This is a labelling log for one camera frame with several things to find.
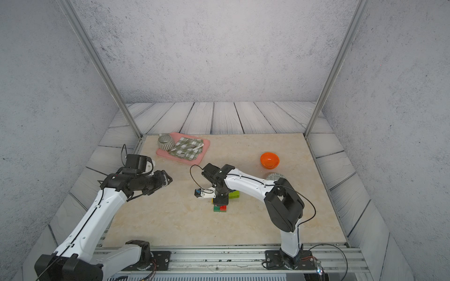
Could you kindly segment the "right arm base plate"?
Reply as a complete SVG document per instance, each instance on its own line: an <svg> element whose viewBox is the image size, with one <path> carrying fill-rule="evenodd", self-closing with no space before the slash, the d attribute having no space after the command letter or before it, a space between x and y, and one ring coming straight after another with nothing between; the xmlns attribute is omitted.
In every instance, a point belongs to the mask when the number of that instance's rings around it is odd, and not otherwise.
<svg viewBox="0 0 450 281"><path fill-rule="evenodd" d="M316 262L311 251L302 251L291 257L282 250L266 251L264 267L268 270L315 270Z"/></svg>

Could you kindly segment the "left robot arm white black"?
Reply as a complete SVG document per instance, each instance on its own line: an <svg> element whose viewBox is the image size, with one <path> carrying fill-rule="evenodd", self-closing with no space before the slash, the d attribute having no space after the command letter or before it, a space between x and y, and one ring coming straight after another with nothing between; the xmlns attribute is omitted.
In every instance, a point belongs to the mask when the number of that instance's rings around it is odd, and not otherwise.
<svg viewBox="0 0 450 281"><path fill-rule="evenodd" d="M93 204L75 229L50 254L41 255L35 263L39 281L106 281L117 272L132 267L150 270L150 280L158 269L157 259L146 241L131 240L124 246L95 259L96 246L116 212L125 203L171 184L173 179L164 170L155 170L150 157L127 155L126 164L101 181Z"/></svg>

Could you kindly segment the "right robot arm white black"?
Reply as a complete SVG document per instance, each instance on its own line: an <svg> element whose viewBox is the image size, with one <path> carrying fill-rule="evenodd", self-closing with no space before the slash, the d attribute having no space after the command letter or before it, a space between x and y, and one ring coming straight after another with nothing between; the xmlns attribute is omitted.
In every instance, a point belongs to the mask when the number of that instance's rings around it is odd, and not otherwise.
<svg viewBox="0 0 450 281"><path fill-rule="evenodd" d="M287 179L260 179L232 165L217 167L211 163L202 168L202 176L211 186L207 189L196 189L197 198L211 198L217 207L227 206L230 193L233 192L244 193L262 201L271 222L280 230L280 255L285 265L293 268L301 260L304 251L300 239L300 225L305 203Z"/></svg>

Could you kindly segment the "lime long lego brick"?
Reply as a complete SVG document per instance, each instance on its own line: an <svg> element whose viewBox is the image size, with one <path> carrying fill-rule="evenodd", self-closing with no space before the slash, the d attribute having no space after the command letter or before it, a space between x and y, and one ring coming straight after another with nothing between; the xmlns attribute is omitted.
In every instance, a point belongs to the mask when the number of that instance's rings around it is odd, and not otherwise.
<svg viewBox="0 0 450 281"><path fill-rule="evenodd" d="M239 191L233 191L229 193L229 199L238 199L240 197Z"/></svg>

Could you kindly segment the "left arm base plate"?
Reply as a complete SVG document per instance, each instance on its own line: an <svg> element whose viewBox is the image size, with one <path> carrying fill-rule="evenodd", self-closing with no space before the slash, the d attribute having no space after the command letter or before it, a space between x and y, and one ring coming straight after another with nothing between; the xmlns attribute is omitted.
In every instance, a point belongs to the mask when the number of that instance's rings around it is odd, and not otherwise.
<svg viewBox="0 0 450 281"><path fill-rule="evenodd" d="M161 272L169 270L171 251L151 251L150 269Z"/></svg>

